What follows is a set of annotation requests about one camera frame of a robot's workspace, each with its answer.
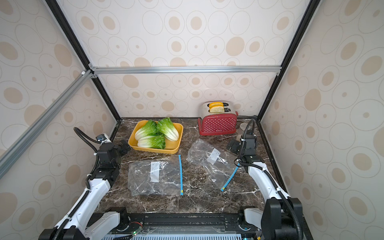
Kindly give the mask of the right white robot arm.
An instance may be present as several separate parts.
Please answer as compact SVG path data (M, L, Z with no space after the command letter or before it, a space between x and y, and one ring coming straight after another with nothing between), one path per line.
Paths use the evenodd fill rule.
M256 155L257 141L254 138L237 141L232 139L227 150L237 155L236 167L244 168L259 187L265 206L243 210L246 225L261 230L262 240L303 240L303 206L299 199L292 198L274 179L260 156Z

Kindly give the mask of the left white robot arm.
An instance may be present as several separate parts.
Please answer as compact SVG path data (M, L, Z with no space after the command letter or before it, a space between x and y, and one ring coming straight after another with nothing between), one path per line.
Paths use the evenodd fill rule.
M116 182L121 158L131 150L126 140L118 144L105 140L96 152L99 164L86 178L86 187L69 212L52 229L45 229L40 240L101 240L121 221L121 211L104 213L87 226L102 198Z

